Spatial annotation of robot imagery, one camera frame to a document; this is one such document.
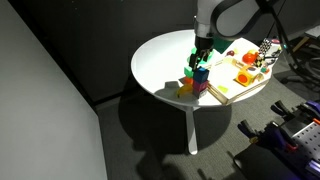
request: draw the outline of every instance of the table leg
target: table leg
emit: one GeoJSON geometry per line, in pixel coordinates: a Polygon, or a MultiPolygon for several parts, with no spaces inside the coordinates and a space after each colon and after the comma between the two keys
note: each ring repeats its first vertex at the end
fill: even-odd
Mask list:
{"type": "Polygon", "coordinates": [[[187,121],[187,133],[188,133],[188,147],[189,152],[192,155],[198,153],[196,130],[194,127],[193,110],[186,111],[186,121],[187,121]]]}

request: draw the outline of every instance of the gray floor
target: gray floor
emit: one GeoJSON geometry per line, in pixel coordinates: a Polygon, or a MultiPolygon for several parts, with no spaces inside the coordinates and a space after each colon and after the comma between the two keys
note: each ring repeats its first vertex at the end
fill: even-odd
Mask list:
{"type": "MultiPolygon", "coordinates": [[[[273,73],[289,70],[279,61],[273,73]]],[[[248,139],[237,129],[247,119],[257,130],[282,120],[270,110],[278,101],[294,107],[305,99],[272,77],[257,95],[194,112],[197,155],[187,153],[185,115],[142,89],[98,107],[109,180],[243,180],[233,156],[248,139]]]]}

